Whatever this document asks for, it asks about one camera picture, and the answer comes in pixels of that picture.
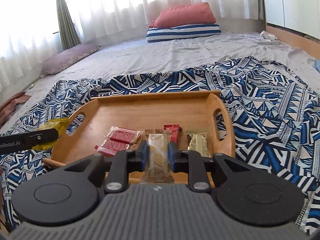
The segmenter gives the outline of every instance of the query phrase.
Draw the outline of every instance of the pillow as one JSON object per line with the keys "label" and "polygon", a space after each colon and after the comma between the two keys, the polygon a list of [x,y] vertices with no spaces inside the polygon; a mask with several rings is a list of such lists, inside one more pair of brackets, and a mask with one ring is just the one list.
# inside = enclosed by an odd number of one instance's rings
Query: pillow
{"label": "pillow", "polygon": [[164,10],[151,27],[171,28],[192,23],[216,23],[216,19],[207,2],[174,6]]}
{"label": "pillow", "polygon": [[147,32],[147,42],[196,38],[220,33],[217,24],[187,24],[168,29],[150,28]]}
{"label": "pillow", "polygon": [[100,47],[101,46],[92,44],[79,44],[71,49],[66,49],[65,51],[42,62],[42,71],[40,77],[60,73],[81,59],[95,53],[98,49],[100,49]]}

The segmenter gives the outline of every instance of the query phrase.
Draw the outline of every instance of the white bed sheet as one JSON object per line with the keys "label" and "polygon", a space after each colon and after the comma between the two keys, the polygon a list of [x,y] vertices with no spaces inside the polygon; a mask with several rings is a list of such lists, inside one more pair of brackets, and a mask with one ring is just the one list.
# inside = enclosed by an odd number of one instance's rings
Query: white bed sheet
{"label": "white bed sheet", "polygon": [[[6,132],[31,106],[41,101],[58,80],[109,80],[118,75],[176,71],[245,56],[253,56],[258,60],[276,60],[320,92],[320,73],[312,67],[315,61],[313,57],[280,41],[263,40],[258,33],[226,32],[211,37],[157,43],[147,43],[143,39],[104,48],[57,75],[38,80],[28,91],[31,98],[0,129],[0,133]],[[293,79],[281,67],[267,67]]]}

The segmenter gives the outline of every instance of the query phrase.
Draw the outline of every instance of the bed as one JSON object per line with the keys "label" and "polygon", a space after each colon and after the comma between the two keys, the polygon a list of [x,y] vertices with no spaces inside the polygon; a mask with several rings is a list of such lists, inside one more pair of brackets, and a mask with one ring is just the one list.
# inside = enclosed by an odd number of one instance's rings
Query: bed
{"label": "bed", "polygon": [[[23,132],[70,116],[91,96],[220,89],[234,122],[237,158],[301,188],[306,202],[296,223],[311,234],[320,224],[320,73],[312,67],[314,61],[303,50],[263,40],[258,33],[127,42],[38,80],[28,91],[32,97],[0,133]],[[248,143],[245,134],[254,139]],[[274,138],[274,148],[264,145],[266,138]],[[19,222],[11,194],[22,181],[46,172],[43,156],[50,151],[0,158],[5,216],[14,226]]]}

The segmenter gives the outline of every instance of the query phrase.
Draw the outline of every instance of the pink cloth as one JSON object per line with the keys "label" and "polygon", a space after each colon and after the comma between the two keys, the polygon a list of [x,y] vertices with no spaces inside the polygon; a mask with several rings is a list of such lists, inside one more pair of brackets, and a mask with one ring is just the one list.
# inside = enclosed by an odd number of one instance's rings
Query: pink cloth
{"label": "pink cloth", "polygon": [[0,106],[0,128],[8,121],[15,111],[17,104],[24,104],[30,98],[25,91],[15,94]]}
{"label": "pink cloth", "polygon": [[150,28],[171,28],[184,24],[209,23],[215,24],[217,20],[213,16],[207,2],[194,5],[179,5],[166,9],[160,13]]}

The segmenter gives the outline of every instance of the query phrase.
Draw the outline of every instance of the red pillow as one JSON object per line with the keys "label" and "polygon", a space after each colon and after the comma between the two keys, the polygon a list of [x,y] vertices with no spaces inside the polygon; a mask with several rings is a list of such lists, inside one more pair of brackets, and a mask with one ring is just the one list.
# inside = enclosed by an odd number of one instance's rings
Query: red pillow
{"label": "red pillow", "polygon": [[207,2],[194,5],[179,5],[166,9],[160,13],[150,27],[171,28],[193,23],[216,23],[216,19]]}

